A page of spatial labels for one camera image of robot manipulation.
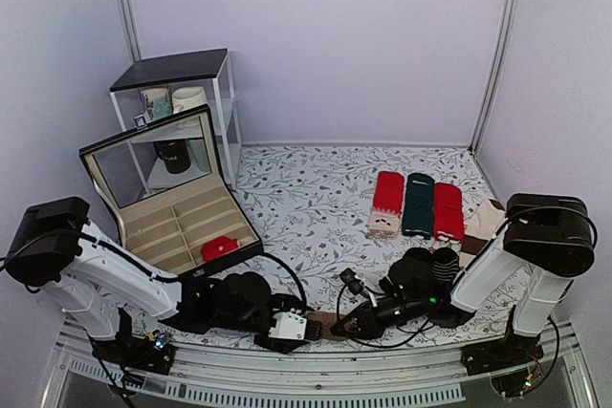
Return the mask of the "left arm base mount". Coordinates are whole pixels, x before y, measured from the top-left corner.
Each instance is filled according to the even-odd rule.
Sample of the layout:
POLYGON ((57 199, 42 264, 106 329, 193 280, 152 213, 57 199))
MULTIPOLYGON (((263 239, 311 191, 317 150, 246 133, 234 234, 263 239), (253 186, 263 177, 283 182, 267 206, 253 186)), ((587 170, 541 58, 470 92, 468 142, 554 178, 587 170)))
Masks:
POLYGON ((89 339, 95 357, 117 364, 122 370, 135 369, 168 376, 176 354, 171 335, 160 331, 145 337, 118 333, 112 340, 89 339))

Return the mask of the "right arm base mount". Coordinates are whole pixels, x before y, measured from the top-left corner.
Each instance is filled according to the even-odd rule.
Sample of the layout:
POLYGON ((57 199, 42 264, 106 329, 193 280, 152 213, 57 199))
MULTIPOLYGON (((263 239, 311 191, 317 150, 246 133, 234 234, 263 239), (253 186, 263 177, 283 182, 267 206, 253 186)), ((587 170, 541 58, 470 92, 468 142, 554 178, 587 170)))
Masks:
POLYGON ((537 337, 510 336, 462 348, 461 363, 469 376, 533 362, 544 356, 537 337))

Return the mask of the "black compartment storage box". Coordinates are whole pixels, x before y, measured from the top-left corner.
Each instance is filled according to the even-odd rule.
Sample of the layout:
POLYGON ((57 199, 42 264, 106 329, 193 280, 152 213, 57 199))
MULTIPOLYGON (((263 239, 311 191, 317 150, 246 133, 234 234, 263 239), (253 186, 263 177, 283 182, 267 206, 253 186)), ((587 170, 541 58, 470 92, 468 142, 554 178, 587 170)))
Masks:
POLYGON ((146 263, 183 276, 211 276, 263 253, 260 236, 222 175, 211 111, 205 105, 119 133, 79 151, 94 188, 112 213, 121 245, 146 263), (183 120, 196 121, 194 159, 198 177, 180 179, 165 191, 137 196, 137 173, 128 145, 142 160, 158 159, 154 142, 183 120), (238 239, 240 248, 209 264, 201 247, 217 237, 238 239))

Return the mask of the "brown ribbed sock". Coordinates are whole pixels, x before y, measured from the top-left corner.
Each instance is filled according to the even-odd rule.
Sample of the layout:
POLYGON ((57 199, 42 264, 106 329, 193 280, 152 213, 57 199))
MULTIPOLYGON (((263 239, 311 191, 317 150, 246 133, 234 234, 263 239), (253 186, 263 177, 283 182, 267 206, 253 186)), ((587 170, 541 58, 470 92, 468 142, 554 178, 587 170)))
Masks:
POLYGON ((345 336, 332 334, 331 328, 338 322, 337 316, 334 312, 330 311, 308 311, 306 313, 308 320, 317 321, 321 323, 321 340, 328 341, 345 341, 345 336))

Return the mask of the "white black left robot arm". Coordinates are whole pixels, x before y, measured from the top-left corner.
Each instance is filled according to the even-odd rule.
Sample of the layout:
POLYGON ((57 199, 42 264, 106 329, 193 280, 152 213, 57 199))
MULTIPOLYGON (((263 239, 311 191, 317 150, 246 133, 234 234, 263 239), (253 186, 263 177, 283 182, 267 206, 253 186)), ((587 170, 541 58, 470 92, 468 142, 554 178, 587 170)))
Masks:
POLYGON ((100 294, 109 290, 166 326, 186 333, 212 328, 252 333, 256 345, 288 354, 323 337, 308 318, 305 294, 274 294, 255 272, 223 279, 155 268, 108 238, 69 197, 26 209, 1 269, 32 292, 44 291, 122 364, 142 356, 129 316, 100 294))

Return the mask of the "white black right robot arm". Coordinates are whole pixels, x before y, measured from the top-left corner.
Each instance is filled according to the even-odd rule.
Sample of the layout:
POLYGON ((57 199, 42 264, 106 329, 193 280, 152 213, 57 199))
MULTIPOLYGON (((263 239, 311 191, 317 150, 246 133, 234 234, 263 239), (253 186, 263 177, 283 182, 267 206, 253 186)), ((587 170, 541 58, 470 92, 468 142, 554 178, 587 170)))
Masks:
POLYGON ((493 237, 459 268, 448 247, 409 249, 381 280, 382 296, 367 300, 331 327, 334 336, 376 340, 396 326, 425 317, 455 329, 469 322, 500 285, 521 269, 531 273, 509 316, 510 332, 494 346, 494 357, 515 365, 532 348, 555 305, 595 261, 598 232, 585 202, 570 196, 516 193, 493 237))

